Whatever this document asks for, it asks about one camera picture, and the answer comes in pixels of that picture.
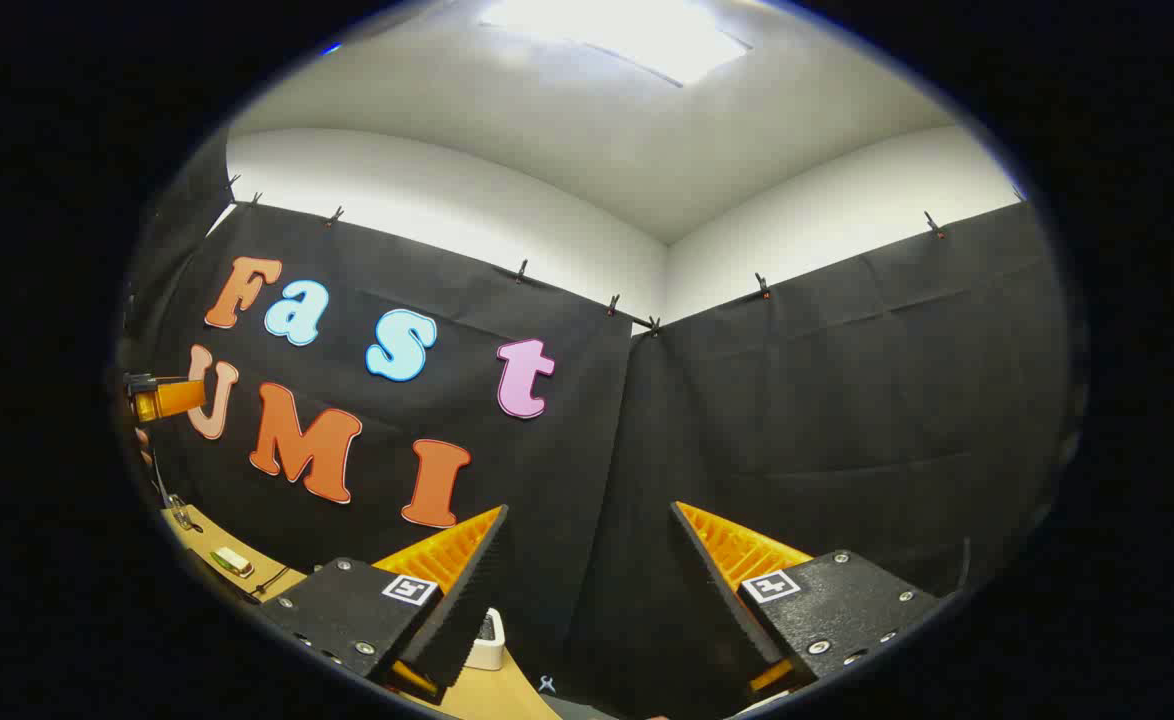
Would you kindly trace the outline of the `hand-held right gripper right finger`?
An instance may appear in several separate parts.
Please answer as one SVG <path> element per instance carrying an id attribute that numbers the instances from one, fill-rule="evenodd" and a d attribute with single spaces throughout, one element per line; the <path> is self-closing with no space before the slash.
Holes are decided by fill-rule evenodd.
<path id="1" fill-rule="evenodd" d="M 940 598 L 851 550 L 823 556 L 670 503 L 679 560 L 734 701 L 842 673 L 919 626 Z"/>

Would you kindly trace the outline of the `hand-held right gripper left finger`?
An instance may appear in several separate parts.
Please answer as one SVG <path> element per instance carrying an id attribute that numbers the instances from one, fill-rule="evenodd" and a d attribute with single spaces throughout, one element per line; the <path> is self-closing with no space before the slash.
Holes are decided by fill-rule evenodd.
<path id="1" fill-rule="evenodd" d="M 380 561 L 337 557 L 259 603 L 281 633 L 366 682 L 441 702 L 510 560 L 508 506 Z"/>

